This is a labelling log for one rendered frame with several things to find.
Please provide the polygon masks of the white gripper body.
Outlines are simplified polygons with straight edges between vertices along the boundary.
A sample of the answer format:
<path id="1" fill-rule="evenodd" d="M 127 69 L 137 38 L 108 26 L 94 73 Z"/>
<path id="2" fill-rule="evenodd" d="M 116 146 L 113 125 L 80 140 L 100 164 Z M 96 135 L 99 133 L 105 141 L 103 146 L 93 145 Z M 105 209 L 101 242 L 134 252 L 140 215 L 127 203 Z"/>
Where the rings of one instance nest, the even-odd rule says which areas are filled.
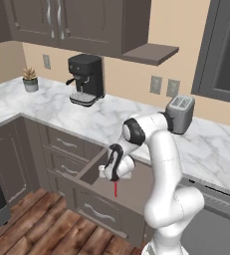
<path id="1" fill-rule="evenodd" d="M 119 180 L 119 177 L 116 172 L 116 168 L 106 167 L 105 165 L 99 166 L 99 176 L 101 178 L 106 178 L 107 180 L 116 182 Z"/>

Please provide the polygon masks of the open brown drawer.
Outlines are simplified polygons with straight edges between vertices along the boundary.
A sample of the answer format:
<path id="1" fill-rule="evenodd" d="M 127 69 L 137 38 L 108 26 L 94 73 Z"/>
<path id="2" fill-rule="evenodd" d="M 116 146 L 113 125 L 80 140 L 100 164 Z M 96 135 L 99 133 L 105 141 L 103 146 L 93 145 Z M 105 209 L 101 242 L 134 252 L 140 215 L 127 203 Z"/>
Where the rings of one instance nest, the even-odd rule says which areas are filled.
<path id="1" fill-rule="evenodd" d="M 140 246 L 145 226 L 142 210 L 152 187 L 151 169 L 137 160 L 131 179 L 118 182 L 115 198 L 114 184 L 99 177 L 99 166 L 107 162 L 108 150 L 103 148 L 76 177 L 78 212 L 133 246 Z M 98 218 L 84 207 L 84 203 L 98 212 L 111 215 L 115 222 Z"/>

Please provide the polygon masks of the brown drawer front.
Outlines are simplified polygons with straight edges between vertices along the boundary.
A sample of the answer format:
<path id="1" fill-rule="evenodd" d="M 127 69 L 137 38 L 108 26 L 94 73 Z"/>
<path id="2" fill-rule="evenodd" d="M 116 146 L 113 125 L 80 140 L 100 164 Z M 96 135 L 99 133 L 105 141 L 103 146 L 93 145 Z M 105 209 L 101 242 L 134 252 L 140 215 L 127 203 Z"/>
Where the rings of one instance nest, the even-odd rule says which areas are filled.
<path id="1" fill-rule="evenodd" d="M 54 146 L 55 148 L 62 149 L 65 152 L 73 153 L 77 156 L 86 158 L 88 160 L 93 159 L 102 148 L 92 142 L 79 138 L 77 136 L 62 132 L 52 127 L 47 127 L 47 136 L 49 140 L 49 145 Z M 61 142 L 57 141 L 57 137 L 61 138 L 64 141 L 76 144 L 78 147 L 67 147 L 64 146 Z"/>
<path id="2" fill-rule="evenodd" d="M 64 155 L 51 149 L 45 149 L 45 157 L 47 168 L 49 170 L 55 173 L 66 174 L 71 177 L 77 176 L 88 164 L 86 161 L 79 160 L 78 158 L 73 156 Z M 62 164 L 65 165 L 68 169 L 76 170 L 79 173 L 77 175 L 67 173 L 63 168 L 61 168 Z"/>

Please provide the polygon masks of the silver toaster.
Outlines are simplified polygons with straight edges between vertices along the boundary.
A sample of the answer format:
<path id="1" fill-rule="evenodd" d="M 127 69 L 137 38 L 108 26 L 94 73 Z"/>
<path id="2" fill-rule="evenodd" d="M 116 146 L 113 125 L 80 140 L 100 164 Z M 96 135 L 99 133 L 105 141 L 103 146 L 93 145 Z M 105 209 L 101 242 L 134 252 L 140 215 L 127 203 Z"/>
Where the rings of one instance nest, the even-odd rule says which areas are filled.
<path id="1" fill-rule="evenodd" d="M 173 133 L 184 134 L 188 130 L 193 117 L 195 100 L 192 97 L 177 95 L 166 106 L 173 123 Z"/>

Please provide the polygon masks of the black coffee machine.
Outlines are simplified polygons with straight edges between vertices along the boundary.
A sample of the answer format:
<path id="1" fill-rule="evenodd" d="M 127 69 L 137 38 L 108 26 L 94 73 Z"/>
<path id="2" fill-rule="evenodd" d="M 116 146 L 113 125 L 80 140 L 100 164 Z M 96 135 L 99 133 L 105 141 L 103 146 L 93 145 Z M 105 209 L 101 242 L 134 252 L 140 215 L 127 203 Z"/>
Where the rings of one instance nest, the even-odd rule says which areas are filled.
<path id="1" fill-rule="evenodd" d="M 101 57 L 80 54 L 68 59 L 68 67 L 73 77 L 66 85 L 76 82 L 77 91 L 70 95 L 73 104 L 90 107 L 105 96 Z"/>

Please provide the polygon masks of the brown lower cupboard door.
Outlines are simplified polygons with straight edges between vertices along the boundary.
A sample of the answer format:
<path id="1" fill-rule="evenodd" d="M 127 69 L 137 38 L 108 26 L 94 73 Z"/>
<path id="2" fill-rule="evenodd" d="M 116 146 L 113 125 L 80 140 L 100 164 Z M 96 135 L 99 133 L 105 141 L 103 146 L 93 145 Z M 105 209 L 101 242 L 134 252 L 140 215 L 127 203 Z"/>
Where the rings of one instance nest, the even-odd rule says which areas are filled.
<path id="1" fill-rule="evenodd" d="M 0 129 L 0 185 L 9 207 L 32 190 L 20 144 L 13 130 Z"/>

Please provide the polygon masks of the potted succulent in grey pot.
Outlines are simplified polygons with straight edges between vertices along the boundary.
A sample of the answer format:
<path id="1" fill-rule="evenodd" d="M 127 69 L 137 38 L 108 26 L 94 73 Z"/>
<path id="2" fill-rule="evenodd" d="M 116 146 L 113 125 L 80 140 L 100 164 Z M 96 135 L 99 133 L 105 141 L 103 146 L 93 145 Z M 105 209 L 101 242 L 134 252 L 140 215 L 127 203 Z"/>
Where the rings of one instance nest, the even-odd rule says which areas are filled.
<path id="1" fill-rule="evenodd" d="M 25 68 L 23 70 L 23 84 L 28 93 L 34 93 L 39 90 L 37 74 L 33 68 Z"/>

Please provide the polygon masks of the grey dishwasher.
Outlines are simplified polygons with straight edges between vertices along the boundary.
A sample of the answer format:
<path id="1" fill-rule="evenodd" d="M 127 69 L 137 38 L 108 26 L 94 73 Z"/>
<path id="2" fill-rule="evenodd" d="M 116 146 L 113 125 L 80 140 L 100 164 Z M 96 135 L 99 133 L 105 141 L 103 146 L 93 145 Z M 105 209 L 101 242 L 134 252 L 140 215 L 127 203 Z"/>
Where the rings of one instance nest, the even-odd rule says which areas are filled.
<path id="1" fill-rule="evenodd" d="M 197 187 L 205 199 L 182 234 L 183 247 L 189 255 L 230 255 L 230 194 L 192 179 L 183 178 L 179 185 Z"/>

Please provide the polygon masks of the grey wall outlet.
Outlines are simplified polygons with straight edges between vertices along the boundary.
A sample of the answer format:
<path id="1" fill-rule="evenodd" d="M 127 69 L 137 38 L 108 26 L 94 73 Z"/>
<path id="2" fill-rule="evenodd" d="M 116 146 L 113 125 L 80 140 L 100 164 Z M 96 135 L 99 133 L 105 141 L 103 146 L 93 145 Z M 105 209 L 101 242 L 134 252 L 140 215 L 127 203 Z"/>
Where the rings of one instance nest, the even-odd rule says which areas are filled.
<path id="1" fill-rule="evenodd" d="M 44 61 L 44 67 L 45 69 L 51 70 L 51 62 L 49 55 L 43 54 L 43 61 Z"/>
<path id="2" fill-rule="evenodd" d="M 152 76 L 150 81 L 150 91 L 154 94 L 160 94 L 162 77 Z"/>
<path id="3" fill-rule="evenodd" d="M 174 98 L 178 95 L 180 82 L 176 80 L 168 80 L 166 95 L 170 98 Z"/>

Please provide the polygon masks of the brown wall shelf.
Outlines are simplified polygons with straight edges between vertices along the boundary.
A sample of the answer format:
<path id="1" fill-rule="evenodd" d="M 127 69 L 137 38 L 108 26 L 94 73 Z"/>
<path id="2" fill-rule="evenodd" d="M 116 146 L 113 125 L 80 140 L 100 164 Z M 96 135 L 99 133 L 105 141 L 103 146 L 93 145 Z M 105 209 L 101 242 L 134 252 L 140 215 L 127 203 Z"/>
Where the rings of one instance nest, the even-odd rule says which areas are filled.
<path id="1" fill-rule="evenodd" d="M 122 54 L 121 58 L 129 62 L 159 66 L 178 51 L 178 47 L 147 43 Z"/>

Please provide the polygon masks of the dark grey window frame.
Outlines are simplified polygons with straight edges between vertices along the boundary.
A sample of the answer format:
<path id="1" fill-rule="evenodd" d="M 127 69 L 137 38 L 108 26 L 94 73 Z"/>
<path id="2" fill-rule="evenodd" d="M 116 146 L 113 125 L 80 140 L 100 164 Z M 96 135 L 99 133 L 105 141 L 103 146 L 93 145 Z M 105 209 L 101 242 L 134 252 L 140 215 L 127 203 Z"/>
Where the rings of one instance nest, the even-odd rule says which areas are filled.
<path id="1" fill-rule="evenodd" d="M 230 103 L 230 0 L 211 0 L 192 95 Z"/>

